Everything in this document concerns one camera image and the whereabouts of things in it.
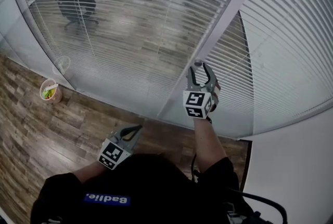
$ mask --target black sleeve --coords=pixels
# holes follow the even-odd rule
[[[198,179],[198,186],[211,196],[214,205],[232,203],[237,213],[247,216],[253,213],[252,208],[243,197],[227,188],[239,191],[237,174],[229,158],[225,157],[208,168]]]
[[[63,223],[82,200],[82,184],[72,173],[46,179],[31,210],[30,223]]]

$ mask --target wooden floor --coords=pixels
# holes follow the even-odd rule
[[[39,97],[44,78],[0,57],[0,207],[16,223],[29,223],[44,180],[96,160],[110,131],[123,123],[143,124],[136,152],[165,153],[185,174],[194,154],[192,130],[145,120],[74,91],[50,105]],[[221,138],[239,179],[248,143]]]

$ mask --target forearm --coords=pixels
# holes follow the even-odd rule
[[[74,171],[73,174],[79,179],[81,183],[85,183],[89,179],[102,174],[106,170],[107,168],[103,166],[103,164],[101,164],[98,161],[95,161],[94,163],[91,163],[88,166],[85,166],[79,170]]]
[[[200,172],[204,173],[217,161],[227,157],[213,126],[209,121],[194,118],[197,162]]]

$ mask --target white wall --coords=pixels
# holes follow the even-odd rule
[[[305,121],[251,136],[245,192],[271,199],[288,213],[289,224],[324,224],[333,213],[333,108]],[[274,224],[280,214],[248,200]]]

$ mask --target office chair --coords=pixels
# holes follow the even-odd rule
[[[98,24],[97,20],[88,19],[88,17],[95,12],[95,0],[59,0],[57,3],[62,16],[69,20],[69,23],[65,25],[65,31],[67,31],[67,27],[69,25],[72,23],[80,24],[83,19],[85,19],[85,21],[92,21]],[[81,14],[82,8],[85,9],[85,13]]]

